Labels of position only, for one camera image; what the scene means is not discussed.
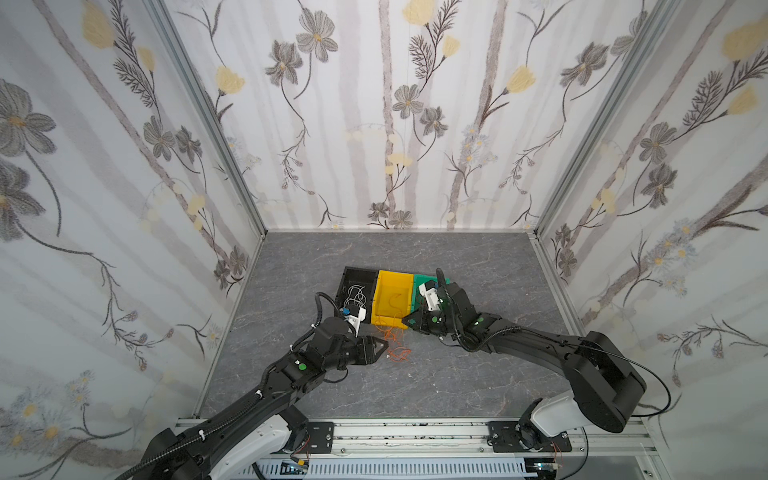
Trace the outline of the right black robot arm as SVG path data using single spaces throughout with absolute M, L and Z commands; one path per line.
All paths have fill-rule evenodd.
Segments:
M 514 436 L 525 451 L 541 450 L 571 429 L 588 426 L 619 434 L 638 412 L 649 368 L 624 356 L 604 334 L 555 334 L 481 312 L 466 291 L 443 272 L 419 287 L 421 302 L 402 324 L 424 335 L 449 336 L 468 353 L 517 357 L 562 376 L 568 390 L 534 400 L 518 419 Z

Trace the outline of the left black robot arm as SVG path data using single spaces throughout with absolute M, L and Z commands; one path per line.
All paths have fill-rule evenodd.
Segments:
M 150 441 L 139 463 L 118 477 L 212 479 L 226 456 L 274 417 L 284 423 L 287 437 L 267 451 L 292 449 L 307 424 L 306 417 L 295 407 L 298 400 L 329 384 L 330 371 L 346 373 L 351 366 L 374 364 L 389 347 L 386 340 L 375 335 L 373 326 L 353 326 L 338 307 L 333 308 L 332 316 L 325 317 L 323 300 L 333 301 L 323 292 L 315 294 L 314 322 L 285 354 L 265 368 L 254 388 L 194 427 L 179 434 L 169 428 L 160 432 Z

